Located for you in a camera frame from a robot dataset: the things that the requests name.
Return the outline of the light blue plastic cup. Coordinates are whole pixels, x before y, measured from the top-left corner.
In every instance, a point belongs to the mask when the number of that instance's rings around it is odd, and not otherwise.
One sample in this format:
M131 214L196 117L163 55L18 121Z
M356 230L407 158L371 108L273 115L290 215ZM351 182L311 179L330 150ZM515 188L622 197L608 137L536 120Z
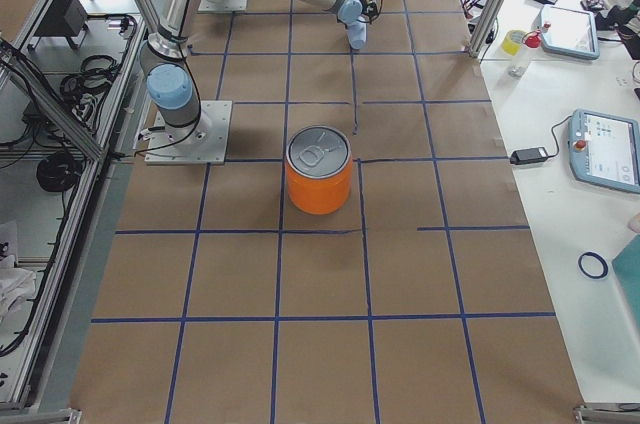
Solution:
M359 20L346 25L349 45L354 50L361 50L367 41L367 24Z

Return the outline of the yellow tape roll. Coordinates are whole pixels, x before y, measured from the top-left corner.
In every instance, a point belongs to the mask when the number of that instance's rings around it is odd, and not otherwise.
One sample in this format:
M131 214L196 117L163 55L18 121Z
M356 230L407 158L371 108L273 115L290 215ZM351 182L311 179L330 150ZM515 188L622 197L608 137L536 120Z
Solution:
M501 43L501 49L510 56L515 56L523 45L527 32L523 30L509 30Z

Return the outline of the large orange can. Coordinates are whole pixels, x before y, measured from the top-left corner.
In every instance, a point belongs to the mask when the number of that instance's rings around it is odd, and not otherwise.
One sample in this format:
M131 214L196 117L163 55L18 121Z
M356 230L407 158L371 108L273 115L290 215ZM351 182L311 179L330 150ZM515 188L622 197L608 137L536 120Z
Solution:
M346 203L353 162L343 133L324 125L303 128L289 140L285 158L287 194L299 210L327 215Z

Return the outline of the red round object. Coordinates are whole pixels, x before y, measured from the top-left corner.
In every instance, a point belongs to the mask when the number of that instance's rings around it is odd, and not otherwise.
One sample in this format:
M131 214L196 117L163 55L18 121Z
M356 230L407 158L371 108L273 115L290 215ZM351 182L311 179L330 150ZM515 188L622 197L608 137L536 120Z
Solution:
M522 47L526 47L528 49L537 49L541 46L541 31L535 30L530 33L527 33L523 37Z

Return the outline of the far blue teach pendant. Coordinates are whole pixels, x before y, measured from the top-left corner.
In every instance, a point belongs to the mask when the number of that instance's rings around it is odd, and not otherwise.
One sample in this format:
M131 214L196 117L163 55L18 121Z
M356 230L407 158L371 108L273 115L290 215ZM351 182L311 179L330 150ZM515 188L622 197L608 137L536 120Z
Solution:
M600 56L594 15L591 12L545 4L537 25L545 28L542 47L552 54L583 60Z

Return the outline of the blue teach pendant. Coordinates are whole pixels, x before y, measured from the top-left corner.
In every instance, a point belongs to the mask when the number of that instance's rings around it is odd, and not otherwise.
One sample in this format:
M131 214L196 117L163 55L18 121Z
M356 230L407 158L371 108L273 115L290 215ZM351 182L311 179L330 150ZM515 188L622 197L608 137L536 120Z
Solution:
M594 15L591 12L545 4L537 25L545 28L542 47L552 54L583 60L600 56Z
M581 182L639 193L639 124L576 109L568 124L569 164Z

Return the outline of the black power adapter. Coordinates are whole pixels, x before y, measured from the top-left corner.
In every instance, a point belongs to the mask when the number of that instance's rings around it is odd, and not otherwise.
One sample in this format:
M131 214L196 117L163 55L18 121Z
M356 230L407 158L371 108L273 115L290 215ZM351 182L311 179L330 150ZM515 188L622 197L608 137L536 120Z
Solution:
M533 147L514 150L509 162L512 165L530 165L543 163L549 159L549 154L544 147Z

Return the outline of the near blue teach pendant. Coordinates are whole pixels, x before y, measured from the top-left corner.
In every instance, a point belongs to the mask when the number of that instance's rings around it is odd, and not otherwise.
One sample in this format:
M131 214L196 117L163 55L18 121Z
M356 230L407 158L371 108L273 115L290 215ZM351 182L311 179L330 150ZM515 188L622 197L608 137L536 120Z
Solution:
M581 182L639 193L639 124L576 109L568 124L569 164Z

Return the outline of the teal board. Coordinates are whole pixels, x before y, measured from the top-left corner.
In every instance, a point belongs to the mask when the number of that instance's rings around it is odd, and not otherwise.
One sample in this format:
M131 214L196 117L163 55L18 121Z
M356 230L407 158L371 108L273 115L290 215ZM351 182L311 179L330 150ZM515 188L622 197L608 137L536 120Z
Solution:
M613 269L636 323L640 316L640 237L636 235L613 259Z

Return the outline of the aluminium frame rail left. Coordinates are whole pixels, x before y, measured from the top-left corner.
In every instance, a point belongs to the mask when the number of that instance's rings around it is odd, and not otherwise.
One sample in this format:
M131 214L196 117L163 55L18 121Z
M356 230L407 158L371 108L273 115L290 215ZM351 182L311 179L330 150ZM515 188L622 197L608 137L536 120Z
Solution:
M104 147L87 125L66 108L37 66L5 39L1 39L1 68L12 83L29 97L36 110L55 124L85 157L94 161L104 158Z

